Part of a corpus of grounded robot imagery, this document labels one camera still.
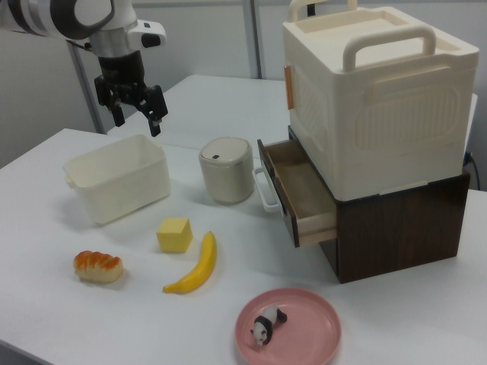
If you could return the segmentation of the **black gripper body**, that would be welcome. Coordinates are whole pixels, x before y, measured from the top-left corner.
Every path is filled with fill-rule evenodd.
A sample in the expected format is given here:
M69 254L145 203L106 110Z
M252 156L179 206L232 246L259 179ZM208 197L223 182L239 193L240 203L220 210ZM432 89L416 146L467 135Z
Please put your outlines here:
M98 62L102 75L97 78L97 99L101 106L112 106L114 97L132 106L144 100L145 70L140 51L127 56L99 57Z

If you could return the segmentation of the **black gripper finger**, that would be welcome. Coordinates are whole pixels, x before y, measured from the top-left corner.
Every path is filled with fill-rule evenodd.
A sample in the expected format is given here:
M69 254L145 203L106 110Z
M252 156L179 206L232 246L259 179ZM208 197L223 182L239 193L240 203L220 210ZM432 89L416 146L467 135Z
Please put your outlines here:
M135 86L135 108L148 120L152 137L161 133L160 123L168 114L163 91L159 85L148 87L145 84Z
M103 76L95 78L94 85L98 103L109 110L116 127L122 126L125 123L125 117L116 87L107 82Z

